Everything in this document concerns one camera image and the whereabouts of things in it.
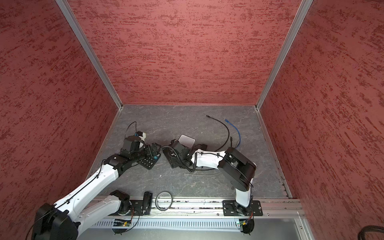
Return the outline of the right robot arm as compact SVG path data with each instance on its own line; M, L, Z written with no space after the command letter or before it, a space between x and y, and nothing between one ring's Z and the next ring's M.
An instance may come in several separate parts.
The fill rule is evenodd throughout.
M257 166L237 149L208 151L208 146L187 146L173 140L160 148L172 168L195 172L218 170L236 190L234 208L240 216L252 216L252 187Z

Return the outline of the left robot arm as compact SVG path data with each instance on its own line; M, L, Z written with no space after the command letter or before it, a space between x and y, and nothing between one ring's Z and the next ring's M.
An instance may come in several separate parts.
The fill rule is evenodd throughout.
M88 204L110 183L136 164L148 163L152 167L161 156L161 146L153 143L122 151L103 160L95 174L74 191L54 204L42 205L35 222L27 233L27 240L76 240L84 231L103 218L118 214L132 220L135 214L130 196L113 191L101 202L88 208Z

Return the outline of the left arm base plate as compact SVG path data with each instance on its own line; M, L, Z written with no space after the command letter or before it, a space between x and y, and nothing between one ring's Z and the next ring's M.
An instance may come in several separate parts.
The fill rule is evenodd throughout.
M142 204L143 200L123 201L118 210L109 214L109 216L143 216Z

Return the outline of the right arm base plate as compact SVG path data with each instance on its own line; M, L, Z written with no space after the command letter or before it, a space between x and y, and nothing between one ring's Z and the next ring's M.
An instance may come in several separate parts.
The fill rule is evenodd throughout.
M224 200L223 213L226 217L261 217L263 216L263 210L260 201L251 201L247 207L243 207L235 200Z

